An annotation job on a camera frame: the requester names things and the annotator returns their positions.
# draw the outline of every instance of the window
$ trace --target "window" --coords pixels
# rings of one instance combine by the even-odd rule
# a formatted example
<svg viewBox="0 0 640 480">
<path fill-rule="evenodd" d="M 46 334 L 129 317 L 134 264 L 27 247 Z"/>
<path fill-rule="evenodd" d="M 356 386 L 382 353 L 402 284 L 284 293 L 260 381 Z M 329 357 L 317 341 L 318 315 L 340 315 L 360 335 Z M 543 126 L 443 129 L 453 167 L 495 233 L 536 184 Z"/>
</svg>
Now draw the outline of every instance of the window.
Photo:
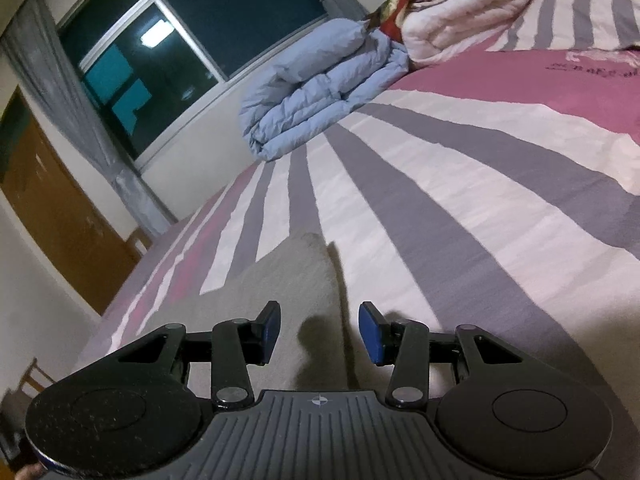
<svg viewBox="0 0 640 480">
<path fill-rule="evenodd" d="M 212 88 L 323 16 L 319 0 L 86 0 L 60 38 L 136 159 Z"/>
<path fill-rule="evenodd" d="M 83 82 L 135 158 L 217 80 L 151 6 L 118 35 Z"/>
</svg>

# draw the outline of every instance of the window pane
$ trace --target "window pane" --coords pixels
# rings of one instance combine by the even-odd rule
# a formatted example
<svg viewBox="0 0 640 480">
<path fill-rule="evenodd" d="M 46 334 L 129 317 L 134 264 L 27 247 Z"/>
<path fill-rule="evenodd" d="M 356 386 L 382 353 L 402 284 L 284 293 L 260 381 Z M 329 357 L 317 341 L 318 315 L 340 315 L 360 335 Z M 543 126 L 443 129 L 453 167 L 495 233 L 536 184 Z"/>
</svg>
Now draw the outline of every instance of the window pane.
<svg viewBox="0 0 640 480">
<path fill-rule="evenodd" d="M 87 0 L 60 32 L 60 40 L 74 65 L 138 0 Z"/>
<path fill-rule="evenodd" d="M 87 71 L 94 105 L 133 158 L 216 83 L 156 6 Z"/>
<path fill-rule="evenodd" d="M 228 76 L 324 15 L 319 0 L 167 1 Z"/>
</svg>

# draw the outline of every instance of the folded blue comforter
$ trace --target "folded blue comforter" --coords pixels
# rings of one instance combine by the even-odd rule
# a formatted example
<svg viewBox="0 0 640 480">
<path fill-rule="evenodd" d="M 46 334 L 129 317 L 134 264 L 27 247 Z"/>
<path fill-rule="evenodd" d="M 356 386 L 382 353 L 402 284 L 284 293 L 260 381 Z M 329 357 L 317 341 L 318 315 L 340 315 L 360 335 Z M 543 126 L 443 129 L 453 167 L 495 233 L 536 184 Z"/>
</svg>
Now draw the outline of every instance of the folded blue comforter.
<svg viewBox="0 0 640 480">
<path fill-rule="evenodd" d="M 274 160 L 366 104 L 409 69 L 404 47 L 338 18 L 284 50 L 242 101 L 242 136 Z"/>
</svg>

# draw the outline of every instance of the striped bedsheet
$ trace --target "striped bedsheet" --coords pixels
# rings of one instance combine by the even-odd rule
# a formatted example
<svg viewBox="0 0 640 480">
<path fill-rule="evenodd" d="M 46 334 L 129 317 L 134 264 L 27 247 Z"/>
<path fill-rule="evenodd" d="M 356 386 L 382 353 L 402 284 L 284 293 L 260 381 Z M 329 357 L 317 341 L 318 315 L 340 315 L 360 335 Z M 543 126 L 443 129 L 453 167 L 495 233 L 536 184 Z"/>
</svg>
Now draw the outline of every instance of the striped bedsheet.
<svg viewBox="0 0 640 480">
<path fill-rule="evenodd" d="M 489 50 L 621 50 L 640 41 L 640 0 L 533 0 Z"/>
<path fill-rule="evenodd" d="M 640 478 L 640 75 L 633 56 L 594 57 L 476 49 L 254 164 L 143 260 L 79 365 L 317 232 L 340 258 L 362 387 L 380 386 L 362 301 L 476 324 L 591 385 L 614 417 L 601 472 Z"/>
</svg>

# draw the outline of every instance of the wooden chair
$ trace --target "wooden chair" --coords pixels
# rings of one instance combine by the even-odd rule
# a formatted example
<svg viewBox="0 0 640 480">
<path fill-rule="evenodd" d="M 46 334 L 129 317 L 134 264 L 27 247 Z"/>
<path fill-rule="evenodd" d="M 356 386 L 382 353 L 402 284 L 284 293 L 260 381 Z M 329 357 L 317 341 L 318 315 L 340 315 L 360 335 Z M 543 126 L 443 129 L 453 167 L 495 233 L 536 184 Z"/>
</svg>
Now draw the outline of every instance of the wooden chair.
<svg viewBox="0 0 640 480">
<path fill-rule="evenodd" d="M 8 390 L 0 400 L 0 480 L 8 480 L 7 471 L 11 479 L 22 466 L 36 461 L 24 433 L 24 419 L 33 397 L 54 382 L 34 358 L 17 389 Z"/>
<path fill-rule="evenodd" d="M 36 392 L 40 393 L 47 386 L 50 386 L 50 384 L 47 384 L 46 386 L 44 384 L 41 384 L 37 378 L 33 377 L 32 374 L 34 371 L 37 371 L 41 376 L 43 376 L 47 381 L 49 381 L 50 384 L 53 384 L 56 382 L 49 374 L 47 374 L 42 368 L 38 366 L 38 360 L 37 358 L 34 357 L 33 361 L 31 361 L 31 364 L 29 365 L 25 373 L 20 378 L 20 383 L 18 384 L 18 390 L 21 390 L 24 392 L 24 385 L 28 384 L 31 388 L 36 390 Z"/>
</svg>

